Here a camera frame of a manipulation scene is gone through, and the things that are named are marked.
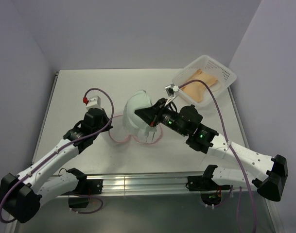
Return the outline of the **white mesh laundry bag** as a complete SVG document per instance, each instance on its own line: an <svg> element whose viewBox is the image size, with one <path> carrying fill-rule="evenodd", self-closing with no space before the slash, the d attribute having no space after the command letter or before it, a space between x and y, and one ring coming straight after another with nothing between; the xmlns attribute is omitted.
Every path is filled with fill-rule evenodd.
<svg viewBox="0 0 296 233"><path fill-rule="evenodd" d="M159 125L157 131L150 133L148 136L134 136L127 132L122 125L122 115L116 115L112 119L113 128L108 132L108 137L115 144L127 144L131 140L142 145L153 145L158 143L164 135L163 128Z"/></svg>

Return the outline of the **beige bra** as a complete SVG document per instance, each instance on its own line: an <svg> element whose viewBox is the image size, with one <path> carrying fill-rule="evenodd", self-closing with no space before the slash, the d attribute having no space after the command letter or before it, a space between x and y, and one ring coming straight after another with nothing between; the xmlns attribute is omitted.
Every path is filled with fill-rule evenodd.
<svg viewBox="0 0 296 233"><path fill-rule="evenodd" d="M202 80L206 83L209 88L213 88L214 90L218 90L218 79L213 75L203 72L201 69L198 69L188 80ZM204 99L204 92L206 91L206 87L201 82L192 82L182 88L182 91L188 95L195 102L201 102Z"/></svg>

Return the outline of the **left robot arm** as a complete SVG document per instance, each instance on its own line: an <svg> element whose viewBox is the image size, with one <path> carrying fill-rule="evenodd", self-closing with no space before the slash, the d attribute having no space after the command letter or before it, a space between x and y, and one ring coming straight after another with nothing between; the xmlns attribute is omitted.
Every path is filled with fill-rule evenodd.
<svg viewBox="0 0 296 233"><path fill-rule="evenodd" d="M103 108L91 108L84 119L66 132L63 139L38 162L17 175L8 173L0 184L0 221L2 211L25 223L41 206L65 193L81 194L87 188L87 176L76 168L55 179L50 177L65 163L91 146L99 133L112 128Z"/></svg>

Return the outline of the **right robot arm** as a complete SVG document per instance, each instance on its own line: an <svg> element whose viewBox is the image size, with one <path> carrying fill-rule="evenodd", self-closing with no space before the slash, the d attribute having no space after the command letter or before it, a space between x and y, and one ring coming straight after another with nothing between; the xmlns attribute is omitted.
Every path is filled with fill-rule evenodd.
<svg viewBox="0 0 296 233"><path fill-rule="evenodd" d="M263 155L226 140L222 134L202 124L203 117L194 105L184 106L177 112L165 103L165 98L159 99L151 107L135 110L135 115L150 127L161 123L187 137L186 144L194 151L240 167L236 170L208 165L202 175L187 178L186 188L189 191L220 191L240 186L250 187L268 200L281 200L288 178L285 157Z"/></svg>

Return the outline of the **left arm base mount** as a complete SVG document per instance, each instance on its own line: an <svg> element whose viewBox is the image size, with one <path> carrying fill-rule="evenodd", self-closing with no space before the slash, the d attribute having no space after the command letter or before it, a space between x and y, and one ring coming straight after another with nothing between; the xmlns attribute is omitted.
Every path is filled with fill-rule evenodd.
<svg viewBox="0 0 296 233"><path fill-rule="evenodd" d="M101 210L104 202L97 195L102 193L102 188L102 179L87 179L86 181L80 183L79 187L68 192L68 195L71 196L68 198L69 208L78 214L92 214ZM82 211L82 209L87 208L89 204L97 204L97 209L93 211Z"/></svg>

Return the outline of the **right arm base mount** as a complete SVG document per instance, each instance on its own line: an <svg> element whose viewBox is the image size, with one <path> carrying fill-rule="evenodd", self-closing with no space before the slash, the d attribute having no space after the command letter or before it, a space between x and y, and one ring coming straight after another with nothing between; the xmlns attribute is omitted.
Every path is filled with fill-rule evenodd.
<svg viewBox="0 0 296 233"><path fill-rule="evenodd" d="M200 194L204 206L214 207L222 202L221 187L214 181L203 176L188 176L185 187L190 192L209 192Z"/></svg>

